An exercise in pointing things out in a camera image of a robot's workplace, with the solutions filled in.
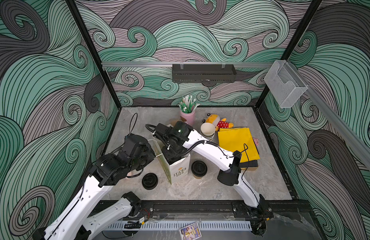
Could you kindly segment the white paper bag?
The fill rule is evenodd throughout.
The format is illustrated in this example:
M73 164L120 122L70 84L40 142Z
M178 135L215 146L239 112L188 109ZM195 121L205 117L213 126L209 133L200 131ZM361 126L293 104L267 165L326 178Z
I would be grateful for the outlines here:
M163 149L165 149L164 144L160 140L155 138L153 134L152 139L148 140L148 142L155 152L156 159L161 164L171 185L188 175L191 160L190 154L181 157L178 161L174 163L169 163L169 159L164 155L163 152Z

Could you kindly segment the black cup lid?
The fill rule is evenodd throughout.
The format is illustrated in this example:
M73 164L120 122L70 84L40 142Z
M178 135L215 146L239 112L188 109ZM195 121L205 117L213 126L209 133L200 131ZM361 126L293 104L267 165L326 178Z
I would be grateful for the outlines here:
M202 161L194 161L191 165L191 171L194 176L204 177L208 172L208 167Z

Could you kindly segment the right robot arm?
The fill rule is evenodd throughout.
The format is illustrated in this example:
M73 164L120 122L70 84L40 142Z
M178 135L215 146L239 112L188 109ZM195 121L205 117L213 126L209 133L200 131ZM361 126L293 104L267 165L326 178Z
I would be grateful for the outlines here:
M173 127L163 124L156 126L146 124L145 127L153 137L163 143L162 152L167 160L178 161L194 151L219 167L218 181L234 187L248 207L257 209L261 207L262 195L252 188L240 168L244 151L230 152L222 149L218 144L204 138L192 126L181 121Z

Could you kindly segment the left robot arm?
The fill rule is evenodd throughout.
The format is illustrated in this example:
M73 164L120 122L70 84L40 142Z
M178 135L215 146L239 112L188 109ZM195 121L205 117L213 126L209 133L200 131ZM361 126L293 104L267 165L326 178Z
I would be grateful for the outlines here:
M156 157L148 140L129 134L124 144L96 160L81 190L48 227L37 229L33 240L92 240L109 225L140 213L141 200L128 192L94 216L96 205L131 171L142 171Z

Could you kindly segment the pink straw holder cup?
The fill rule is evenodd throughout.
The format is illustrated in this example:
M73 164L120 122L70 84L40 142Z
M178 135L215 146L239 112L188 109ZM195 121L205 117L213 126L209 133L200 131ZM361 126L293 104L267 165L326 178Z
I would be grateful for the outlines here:
M193 126L196 119L196 112L193 110L191 113L184 113L180 111L180 119L186 124Z

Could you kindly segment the stack of black lids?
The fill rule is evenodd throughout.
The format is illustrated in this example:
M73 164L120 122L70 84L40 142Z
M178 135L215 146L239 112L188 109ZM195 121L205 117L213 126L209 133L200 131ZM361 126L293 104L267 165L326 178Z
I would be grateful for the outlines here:
M142 179L143 188L146 190L153 190L158 185L158 181L156 174L148 173Z

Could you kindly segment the stack of paper cups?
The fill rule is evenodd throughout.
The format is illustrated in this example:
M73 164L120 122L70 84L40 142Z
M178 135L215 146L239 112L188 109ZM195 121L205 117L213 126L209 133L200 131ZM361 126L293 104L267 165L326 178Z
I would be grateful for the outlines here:
M212 141L214 136L215 136L215 132L216 132L216 128L213 124L211 123L203 123L201 125L201 135L206 138L208 141Z

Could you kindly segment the wrapped straws bundle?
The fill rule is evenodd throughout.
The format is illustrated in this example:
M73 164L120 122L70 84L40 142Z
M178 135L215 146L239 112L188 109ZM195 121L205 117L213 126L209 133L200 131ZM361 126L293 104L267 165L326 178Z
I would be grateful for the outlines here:
M182 98L179 103L179 107L182 113L191 114L200 105L196 102L197 99L193 98L191 95L186 95Z

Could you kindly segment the yellow plush toy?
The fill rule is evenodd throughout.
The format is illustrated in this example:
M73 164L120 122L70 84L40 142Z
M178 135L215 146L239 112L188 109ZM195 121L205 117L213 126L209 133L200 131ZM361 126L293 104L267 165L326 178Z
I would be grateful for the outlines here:
M203 119L203 123L213 124L216 131L219 131L220 129L232 129L234 127L234 124L227 122L226 118L222 119L219 115L210 113L208 113Z

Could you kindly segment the yellow napkin stack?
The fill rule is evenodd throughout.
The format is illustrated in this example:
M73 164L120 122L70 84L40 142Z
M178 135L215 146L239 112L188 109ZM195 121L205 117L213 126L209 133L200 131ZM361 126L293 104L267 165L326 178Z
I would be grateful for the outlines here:
M249 128L220 129L218 137L221 148L230 152L242 152L241 164L260 159Z

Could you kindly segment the pink small object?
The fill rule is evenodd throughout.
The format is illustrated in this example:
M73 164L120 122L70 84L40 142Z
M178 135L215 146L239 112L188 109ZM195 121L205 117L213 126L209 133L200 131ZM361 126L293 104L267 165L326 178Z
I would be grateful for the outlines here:
M253 138L255 145L258 147L260 145L259 139Z

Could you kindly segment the colourful card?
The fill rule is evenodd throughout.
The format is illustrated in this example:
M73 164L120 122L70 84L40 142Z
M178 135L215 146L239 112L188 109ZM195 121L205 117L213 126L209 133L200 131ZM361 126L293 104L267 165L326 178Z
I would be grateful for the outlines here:
M199 224L192 223L179 230L181 240L198 240L202 237Z

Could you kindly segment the black wall shelf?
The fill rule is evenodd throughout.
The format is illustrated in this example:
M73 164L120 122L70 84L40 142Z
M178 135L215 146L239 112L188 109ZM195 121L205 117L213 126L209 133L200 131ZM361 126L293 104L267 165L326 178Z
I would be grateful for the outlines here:
M227 64L175 64L172 67L174 83L233 83L237 71Z

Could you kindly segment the clear acrylic wall holder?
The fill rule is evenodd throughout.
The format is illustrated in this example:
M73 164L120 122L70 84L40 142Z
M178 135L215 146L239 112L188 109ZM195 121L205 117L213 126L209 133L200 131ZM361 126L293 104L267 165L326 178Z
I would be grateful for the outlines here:
M308 89L295 65L286 60L275 61L264 80L282 109L292 108Z

